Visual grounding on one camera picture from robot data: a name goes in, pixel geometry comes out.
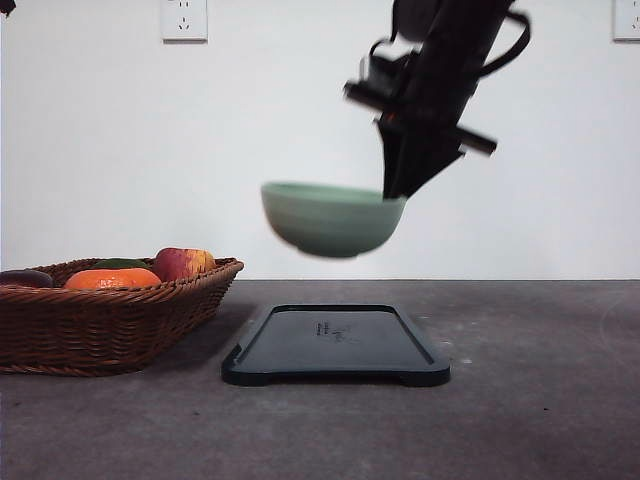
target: bowl rim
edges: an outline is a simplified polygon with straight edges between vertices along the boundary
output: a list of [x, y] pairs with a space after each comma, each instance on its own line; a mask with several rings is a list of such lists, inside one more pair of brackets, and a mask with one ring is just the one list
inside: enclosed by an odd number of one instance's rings
[[[296, 200], [311, 200], [323, 203], [400, 206], [407, 202], [406, 197], [384, 199], [382, 192], [373, 189], [330, 185], [319, 182], [271, 181], [262, 185], [261, 192], [263, 194], [266, 193], [268, 195], [277, 195]], [[329, 192], [337, 193], [338, 195], [355, 194], [356, 196], [353, 198], [330, 198], [325, 196], [325, 194]]]

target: basket rim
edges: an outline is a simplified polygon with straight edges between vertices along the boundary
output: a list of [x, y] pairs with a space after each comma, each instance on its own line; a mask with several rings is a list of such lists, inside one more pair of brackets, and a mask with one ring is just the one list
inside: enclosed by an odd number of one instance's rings
[[[40, 270], [46, 268], [55, 268], [58, 266], [67, 265], [75, 262], [84, 262], [84, 261], [100, 261], [101, 258], [85, 258], [72, 260], [70, 262], [61, 262], [52, 265], [44, 265], [38, 267], [32, 267], [33, 270]], [[152, 258], [141, 258], [143, 261], [153, 260]], [[211, 283], [215, 283], [215, 281], [227, 274], [235, 275], [239, 271], [244, 268], [244, 263], [237, 260], [234, 257], [226, 257], [226, 258], [217, 258], [216, 262], [219, 263], [216, 268], [209, 270], [204, 273], [198, 273], [191, 277], [180, 278], [177, 280], [171, 280], [167, 282], [162, 282], [158, 285], [149, 285], [144, 287], [112, 287], [112, 288], [101, 288], [101, 289], [70, 289], [70, 288], [61, 288], [61, 287], [52, 287], [52, 288], [37, 288], [37, 287], [27, 287], [22, 285], [0, 285], [0, 303], [5, 301], [14, 303], [17, 300], [17, 303], [24, 303], [28, 301], [29, 303], [38, 302], [38, 301], [49, 301], [52, 298], [60, 298], [67, 300], [87, 300], [87, 299], [126, 299], [127, 301], [131, 301], [136, 297], [140, 299], [149, 299], [155, 296], [154, 294], [167, 293], [168, 291], [183, 291], [189, 290], [192, 288], [198, 288], [201, 285], [208, 285]], [[8, 298], [9, 295], [14, 294], [15, 297]]]

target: concrete surface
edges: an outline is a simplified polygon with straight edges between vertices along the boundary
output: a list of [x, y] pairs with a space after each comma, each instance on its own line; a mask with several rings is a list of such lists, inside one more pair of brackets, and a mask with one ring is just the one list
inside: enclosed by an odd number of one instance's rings
[[[451, 359], [435, 388], [236, 387], [266, 304], [401, 306]], [[640, 478], [640, 282], [237, 281], [144, 372], [0, 376], [2, 480]]]

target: ceramic bowl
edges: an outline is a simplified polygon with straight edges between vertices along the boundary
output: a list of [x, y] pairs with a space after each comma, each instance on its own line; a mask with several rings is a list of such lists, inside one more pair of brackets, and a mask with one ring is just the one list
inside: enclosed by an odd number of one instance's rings
[[391, 237], [406, 198], [384, 200], [372, 190], [272, 182], [262, 186], [262, 203], [269, 224], [286, 242], [311, 255], [347, 258]]

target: purple eggplant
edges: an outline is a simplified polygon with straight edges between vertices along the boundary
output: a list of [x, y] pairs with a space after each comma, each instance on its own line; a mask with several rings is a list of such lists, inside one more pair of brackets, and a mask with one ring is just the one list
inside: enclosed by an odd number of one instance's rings
[[21, 287], [52, 288], [53, 278], [38, 270], [7, 270], [0, 272], [0, 286], [15, 285]]

